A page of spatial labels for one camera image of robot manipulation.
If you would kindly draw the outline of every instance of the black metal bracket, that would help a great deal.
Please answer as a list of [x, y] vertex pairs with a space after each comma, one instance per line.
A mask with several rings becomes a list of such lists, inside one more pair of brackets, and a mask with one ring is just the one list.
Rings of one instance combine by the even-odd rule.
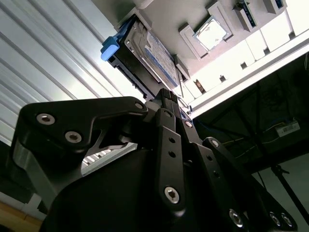
[[[128, 154], [127, 159], [116, 160], [121, 165], [107, 165], [106, 172], [102, 172], [115, 175], [114, 167], [117, 170], [126, 167], [124, 173], [134, 173], [134, 187], [130, 185], [128, 177], [126, 181], [129, 183], [124, 183], [122, 176], [118, 176], [117, 186], [110, 183], [108, 178], [104, 179], [101, 190], [113, 189], [118, 197], [116, 199], [109, 195], [109, 198], [118, 209], [130, 205], [136, 210], [140, 207], [140, 199], [154, 195], [159, 199], [159, 204], [149, 199], [155, 202], [149, 203], [153, 207], [143, 201], [146, 207], [142, 208], [150, 211], [157, 209], [158, 212], [152, 215], [158, 220], [158, 225], [165, 226], [165, 229], [188, 217], [186, 213], [190, 211], [194, 218], [202, 218], [201, 224], [207, 220], [205, 227], [211, 229], [217, 228], [217, 225], [209, 225], [209, 218], [219, 221], [218, 228], [223, 231], [297, 230], [292, 217], [256, 184], [219, 141], [210, 138], [202, 145], [194, 125], [182, 119], [176, 96], [167, 90], [161, 90], [153, 102], [146, 104], [132, 97], [123, 97], [28, 105], [21, 110], [17, 122], [12, 159], [27, 172], [38, 194], [52, 210], [53, 216], [57, 217], [55, 208], [63, 209], [61, 204], [73, 204], [75, 207], [76, 200], [89, 196], [88, 188], [99, 189], [93, 185], [101, 181], [100, 170], [81, 178], [83, 158], [107, 148], [121, 148], [128, 142], [137, 143], [139, 150], [131, 156]], [[138, 159], [138, 154], [143, 156], [142, 160]], [[143, 164], [150, 169], [141, 169]], [[81, 190], [83, 186], [87, 186], [86, 193]], [[122, 186], [130, 189], [130, 193], [125, 193]], [[74, 197], [76, 189], [79, 189], [79, 197]], [[137, 197], [133, 194], [136, 192], [143, 193], [143, 196]], [[134, 202], [122, 203], [119, 197], [128, 197]], [[96, 209], [104, 210], [106, 203], [100, 201]], [[109, 207], [113, 209], [113, 204], [110, 203]], [[138, 228], [143, 228], [143, 222], [137, 224]]]

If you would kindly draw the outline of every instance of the hard drive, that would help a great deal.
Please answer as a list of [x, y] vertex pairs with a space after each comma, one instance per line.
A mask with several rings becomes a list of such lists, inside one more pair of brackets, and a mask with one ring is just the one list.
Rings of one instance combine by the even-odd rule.
[[180, 73], [173, 57], [139, 20], [134, 23], [124, 43], [158, 83], [163, 82], [170, 89], [179, 85]]

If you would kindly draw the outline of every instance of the black machined part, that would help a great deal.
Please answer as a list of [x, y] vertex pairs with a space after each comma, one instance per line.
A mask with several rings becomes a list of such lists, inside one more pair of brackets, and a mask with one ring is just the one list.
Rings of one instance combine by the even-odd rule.
[[[236, 197], [242, 212], [247, 212], [250, 221], [255, 224], [258, 231], [297, 231], [296, 222], [291, 215], [253, 178], [244, 167], [236, 162], [229, 151], [216, 139], [206, 138], [203, 145], [214, 152], [221, 165], [223, 173]], [[276, 215], [281, 226], [278, 227], [269, 216]], [[282, 214], [285, 214], [293, 226], [287, 225]]]
[[[177, 106], [162, 90], [146, 104], [123, 97], [24, 107], [11, 157], [49, 209], [41, 231], [296, 231], [219, 141], [202, 145]], [[38, 120], [43, 113], [53, 123]], [[79, 142], [66, 137], [71, 131]], [[128, 142], [139, 149], [81, 176], [85, 156]]]

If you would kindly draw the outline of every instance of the black cable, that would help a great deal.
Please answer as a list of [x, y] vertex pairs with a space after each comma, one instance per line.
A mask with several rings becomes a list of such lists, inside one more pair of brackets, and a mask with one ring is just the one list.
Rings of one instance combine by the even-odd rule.
[[283, 87], [283, 83], [282, 83], [282, 80], [280, 78], [280, 75], [279, 73], [277, 72], [277, 77], [278, 77], [278, 80], [279, 80], [279, 83], [280, 83], [280, 86], [281, 86], [281, 90], [282, 90], [282, 94], [283, 94], [283, 97], [284, 97], [284, 100], [285, 100], [285, 104], [286, 104], [286, 111], [288, 113], [288, 116], [290, 117], [289, 119], [291, 120], [293, 117], [291, 115], [291, 111], [290, 111], [290, 105], [289, 105], [289, 100], [286, 96], [286, 92], [285, 92], [285, 89]]
[[260, 179], [261, 179], [261, 181], [262, 181], [263, 187], [266, 189], [266, 185], [265, 185], [265, 183], [264, 183], [264, 180], [263, 180], [263, 178], [262, 178], [260, 172], [257, 172], [257, 174], [259, 175], [259, 177], [260, 177]]

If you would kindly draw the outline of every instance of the cable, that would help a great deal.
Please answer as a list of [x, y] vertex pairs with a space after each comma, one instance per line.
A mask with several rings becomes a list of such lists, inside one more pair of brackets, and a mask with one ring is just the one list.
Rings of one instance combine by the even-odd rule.
[[263, 187], [266, 189], [266, 185], [265, 185], [265, 183], [264, 183], [264, 180], [262, 179], [262, 176], [261, 176], [260, 172], [257, 172], [257, 174], [259, 175], [259, 177], [260, 177], [260, 179], [261, 179], [261, 181], [262, 181]]
[[276, 124], [276, 125], [273, 125], [273, 126], [271, 126], [270, 128], [268, 128], [268, 129], [266, 129], [265, 131], [263, 131], [263, 133], [265, 133], [265, 132], [267, 132], [267, 131], [269, 131], [269, 130], [273, 129], [274, 127], [279, 126], [279, 125], [281, 125], [281, 124], [285, 124], [285, 123], [284, 123], [284, 122], [281, 122], [281, 123], [278, 123], [278, 124]]
[[231, 140], [231, 141], [228, 141], [228, 142], [223, 143], [222, 145], [229, 144], [229, 143], [231, 143], [231, 142], [236, 142], [236, 141], [243, 140], [243, 139], [244, 139], [244, 138]]
[[262, 144], [270, 144], [270, 143], [272, 143], [272, 142], [274, 142], [274, 141], [276, 141], [276, 140], [278, 140], [278, 139], [280, 139], [280, 137], [275, 138], [275, 139], [273, 139], [273, 140], [271, 140], [271, 141], [268, 141], [268, 142], [264, 142], [264, 143], [262, 143]]
[[[285, 124], [285, 123], [284, 123], [284, 122], [277, 123], [276, 125], [273, 125], [273, 126], [271, 126], [270, 128], [268, 128], [268, 129], [266, 129], [265, 131], [263, 131], [263, 133], [265, 133], [265, 132], [267, 132], [267, 131], [273, 129], [273, 128], [276, 127], [276, 126], [282, 125], [282, 124]], [[236, 140], [231, 140], [231, 141], [228, 141], [228, 142], [223, 143], [222, 145], [229, 144], [229, 143], [231, 143], [231, 142], [236, 142], [236, 141], [243, 140], [243, 139], [244, 139], [244, 138], [239, 138], [239, 139], [236, 139]]]
[[286, 104], [286, 111], [288, 113], [288, 116], [289, 118], [293, 118], [292, 115], [291, 115], [291, 111], [290, 111], [290, 105], [289, 105], [289, 99], [286, 95], [286, 91], [283, 87], [283, 83], [282, 83], [282, 80], [280, 78], [280, 74], [279, 74], [279, 71], [277, 71], [277, 77], [278, 77], [278, 80], [279, 80], [279, 83], [280, 83], [280, 86], [281, 86], [281, 90], [282, 90], [282, 94], [283, 94], [283, 97], [284, 97], [284, 100], [285, 100], [285, 104]]
[[204, 123], [200, 122], [199, 120], [197, 120], [197, 122], [198, 122], [199, 124], [201, 124], [202, 127], [204, 127], [205, 129], [207, 129], [207, 130], [210, 131], [210, 132], [224, 134], [224, 132], [222, 132], [222, 131], [220, 131], [220, 130], [215, 130], [215, 129], [210, 129], [210, 128], [208, 128], [207, 126], [204, 125]]
[[[280, 137], [278, 137], [278, 138], [275, 138], [275, 139], [273, 139], [273, 140], [271, 140], [271, 141], [267, 141], [267, 142], [263, 142], [262, 144], [269, 144], [269, 143], [272, 143], [272, 142], [274, 142], [274, 141], [276, 141], [276, 140], [278, 140], [278, 139], [280, 139]], [[255, 148], [256, 147], [256, 145], [254, 145], [253, 147], [250, 147], [248, 150], [246, 150], [244, 153], [242, 153], [241, 155], [239, 155], [239, 156], [237, 156], [237, 157], [235, 157], [236, 159], [238, 159], [238, 158], [240, 158], [240, 157], [242, 157], [243, 155], [245, 155], [247, 152], [249, 152], [249, 151], [251, 151], [253, 148]]]

